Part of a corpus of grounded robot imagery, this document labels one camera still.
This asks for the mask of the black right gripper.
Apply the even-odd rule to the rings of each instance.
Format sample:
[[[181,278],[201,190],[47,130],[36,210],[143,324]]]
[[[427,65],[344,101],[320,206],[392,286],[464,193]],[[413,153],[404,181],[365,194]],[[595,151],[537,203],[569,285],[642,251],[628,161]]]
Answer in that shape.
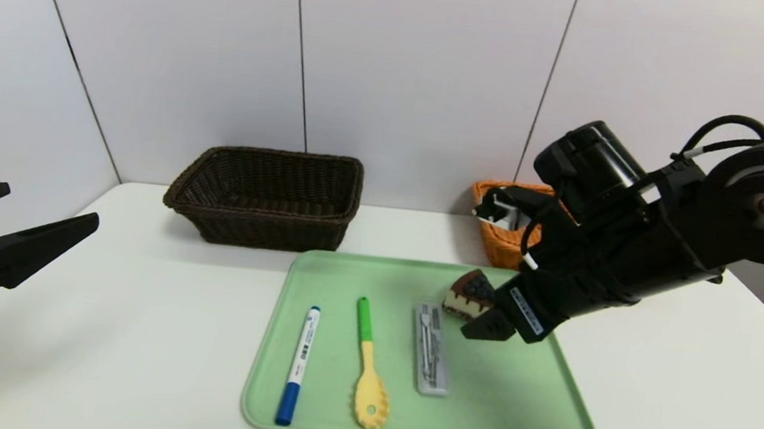
[[[641,300],[645,246],[544,232],[527,247],[518,273],[497,288],[496,307],[460,328],[467,340],[505,341],[516,331],[537,343],[561,324]]]

